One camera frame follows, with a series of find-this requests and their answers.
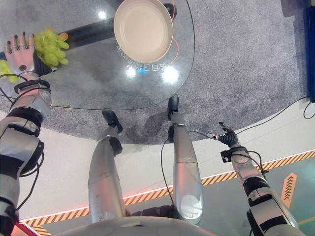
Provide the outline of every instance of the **silver robot leg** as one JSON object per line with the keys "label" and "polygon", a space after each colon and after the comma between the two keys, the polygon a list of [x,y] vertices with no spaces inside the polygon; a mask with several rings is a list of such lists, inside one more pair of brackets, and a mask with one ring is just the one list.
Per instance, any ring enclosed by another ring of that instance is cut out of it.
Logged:
{"label": "silver robot leg", "polygon": [[126,215],[114,160],[122,149],[116,127],[108,127],[97,140],[89,173],[89,205],[93,223]]}
{"label": "silver robot leg", "polygon": [[178,218],[197,224],[203,211],[203,193],[195,151],[187,132],[185,121],[179,113],[173,113],[174,127],[174,205]]}

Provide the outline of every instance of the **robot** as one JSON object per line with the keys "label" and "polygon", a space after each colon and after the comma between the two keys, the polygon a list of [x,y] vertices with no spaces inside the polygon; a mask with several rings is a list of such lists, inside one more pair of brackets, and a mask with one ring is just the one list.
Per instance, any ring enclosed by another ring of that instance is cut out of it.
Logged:
{"label": "robot", "polygon": [[[0,121],[0,236],[9,236],[19,220],[19,177],[38,168],[37,161],[43,153],[44,143],[38,135],[51,111],[51,93],[49,83],[40,76],[52,69],[36,56],[32,34],[28,46],[22,32],[5,43],[4,51],[13,73],[25,79],[15,86],[19,96],[13,101],[9,114]],[[123,128],[115,113],[105,109],[102,114],[109,127],[97,139],[89,173],[92,224],[61,236],[213,235],[195,226],[203,213],[202,185],[192,142],[178,112],[178,101],[178,96],[174,95],[168,103],[168,139],[174,143],[175,150],[173,204],[133,214],[125,209],[115,165],[115,156],[123,149],[118,137]],[[253,234],[304,236],[279,196],[253,166],[247,149],[240,145],[232,128],[225,123],[220,125],[226,133],[211,134],[211,138],[230,148],[221,152],[221,156],[224,162],[232,162],[248,197],[247,217]]]}

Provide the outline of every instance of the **glass table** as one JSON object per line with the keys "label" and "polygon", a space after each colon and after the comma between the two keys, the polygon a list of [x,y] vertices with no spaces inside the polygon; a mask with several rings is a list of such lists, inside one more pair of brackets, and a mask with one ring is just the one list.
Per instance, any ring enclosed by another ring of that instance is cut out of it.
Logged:
{"label": "glass table", "polygon": [[[143,64],[119,47],[113,19],[122,0],[17,1],[16,13],[0,8],[4,42],[20,31],[37,33],[47,27],[68,32],[69,65],[42,79],[51,85],[54,106],[113,110],[140,109],[168,99],[185,83],[194,58],[194,31],[186,0],[161,0],[175,4],[174,38],[159,61]],[[4,25],[5,17],[12,25]],[[7,79],[1,80],[8,95],[16,97]]]}

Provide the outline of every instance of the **black cable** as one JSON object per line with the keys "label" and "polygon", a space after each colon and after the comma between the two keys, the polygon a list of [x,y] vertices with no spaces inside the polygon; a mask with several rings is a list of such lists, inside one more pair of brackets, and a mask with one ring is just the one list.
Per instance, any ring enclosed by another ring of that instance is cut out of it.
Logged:
{"label": "black cable", "polygon": [[161,168],[162,168],[162,174],[163,174],[164,183],[165,183],[165,186],[166,186],[167,191],[168,191],[168,195],[169,195],[169,197],[171,198],[172,204],[174,205],[174,201],[173,201],[173,198],[172,198],[172,196],[171,196],[171,192],[169,191],[169,188],[168,188],[168,186],[167,186],[167,182],[166,182],[166,178],[165,178],[165,174],[164,174],[164,170],[163,170],[163,161],[162,161],[162,152],[163,152],[163,148],[164,148],[164,146],[165,146],[167,140],[165,140],[165,142],[164,142],[164,144],[163,144],[163,146],[162,146],[162,149],[161,149]]}
{"label": "black cable", "polygon": [[250,160],[252,160],[253,162],[256,163],[256,165],[257,165],[257,166],[259,167],[259,169],[260,169],[261,174],[264,175],[264,174],[263,174],[264,171],[263,171],[263,169],[261,168],[261,166],[258,164],[258,162],[257,162],[255,159],[251,158],[250,156],[246,156],[246,155],[238,154],[238,153],[232,153],[231,156],[243,156],[243,157],[249,158]]}
{"label": "black cable", "polygon": [[9,97],[8,95],[5,94],[5,92],[2,90],[1,87],[0,87],[0,91],[2,92],[3,96],[4,96],[6,99],[8,99],[8,101],[9,101],[10,103],[13,103],[13,101],[10,99],[10,97]]}
{"label": "black cable", "polygon": [[32,172],[29,172],[29,173],[24,174],[24,175],[20,175],[20,177],[26,177],[26,176],[30,176],[30,175],[34,174],[37,171],[37,169],[39,169],[41,167],[41,165],[43,164],[44,158],[45,158],[45,156],[44,156],[44,152],[43,152],[41,154],[41,160],[40,160],[38,167],[35,170],[33,170]]}
{"label": "black cable", "polygon": [[0,75],[0,78],[5,77],[5,76],[15,76],[15,77],[19,77],[25,81],[28,81],[27,78],[23,77],[22,75],[16,75],[16,74],[3,74],[3,75]]}
{"label": "black cable", "polygon": [[244,130],[238,132],[237,134],[240,134],[240,133],[244,132],[245,130],[252,129],[252,128],[254,128],[254,127],[257,127],[257,126],[260,126],[260,125],[262,125],[262,124],[265,124],[265,123],[267,123],[268,121],[271,121],[273,118],[275,118],[275,117],[277,117],[278,115],[280,115],[282,112],[284,112],[284,111],[285,111],[286,109],[288,109],[290,106],[292,106],[294,103],[296,103],[296,102],[298,102],[298,101],[300,101],[300,100],[302,100],[302,99],[304,99],[304,98],[307,98],[307,96],[301,97],[300,99],[296,100],[295,102],[292,102],[290,105],[288,105],[288,106],[287,106],[286,108],[284,108],[282,111],[280,111],[278,114],[276,114],[275,116],[271,117],[270,119],[264,121],[263,123],[260,123],[260,124],[257,124],[257,125],[248,127],[248,128],[246,128],[246,129],[244,129]]}
{"label": "black cable", "polygon": [[30,196],[31,196],[32,193],[33,193],[33,190],[34,190],[34,187],[35,187],[36,181],[37,181],[37,179],[38,179],[38,175],[39,175],[39,164],[36,163],[36,166],[37,166],[37,173],[36,173],[36,176],[35,176],[33,185],[32,185],[32,187],[31,187],[30,193],[29,193],[28,196],[22,201],[22,203],[16,208],[16,210],[19,210],[19,209],[24,205],[24,203],[30,198]]}
{"label": "black cable", "polygon": [[203,136],[207,137],[208,139],[211,139],[208,135],[203,134],[203,133],[198,132],[198,131],[195,131],[195,130],[187,130],[187,132],[194,132],[194,133],[197,133],[197,134],[201,134],[201,135],[203,135]]}
{"label": "black cable", "polygon": [[305,119],[312,119],[313,117],[315,117],[315,113],[314,113],[314,115],[312,115],[311,117],[306,117],[306,116],[305,116],[305,111],[306,111],[306,109],[309,107],[309,105],[310,105],[311,103],[312,103],[312,102],[309,102],[309,104],[307,104],[306,108],[304,109],[303,117],[304,117]]}
{"label": "black cable", "polygon": [[11,107],[10,109],[14,106],[14,104],[16,103],[17,100],[19,100],[20,97],[22,97],[23,95],[25,95],[26,93],[30,92],[30,91],[33,91],[33,90],[36,90],[36,89],[42,89],[42,90],[46,90],[46,91],[49,91],[50,92],[50,89],[49,88],[42,88],[42,87],[37,87],[37,88],[31,88],[23,93],[21,93],[19,96],[17,96],[17,98],[12,102],[11,104]]}
{"label": "black cable", "polygon": [[262,167],[261,155],[258,152],[256,152],[256,151],[248,151],[248,152],[252,152],[252,153],[255,153],[255,154],[258,155],[259,162],[260,162],[260,169],[262,170],[261,174],[264,176],[265,180],[267,180],[266,173],[268,173],[269,171],[264,170],[264,168]]}

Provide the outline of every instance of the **gray carpet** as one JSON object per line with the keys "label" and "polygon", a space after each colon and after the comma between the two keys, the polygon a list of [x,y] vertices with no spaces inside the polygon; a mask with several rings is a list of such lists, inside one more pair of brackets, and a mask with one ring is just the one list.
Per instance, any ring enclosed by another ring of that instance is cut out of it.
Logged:
{"label": "gray carpet", "polygon": [[[219,121],[242,128],[307,94],[303,0],[188,2],[195,59],[178,95],[189,129],[217,133]],[[8,105],[0,97],[0,110]],[[162,143],[166,106],[117,111],[122,143]],[[43,127],[95,139],[106,122],[97,111],[53,108]]]}

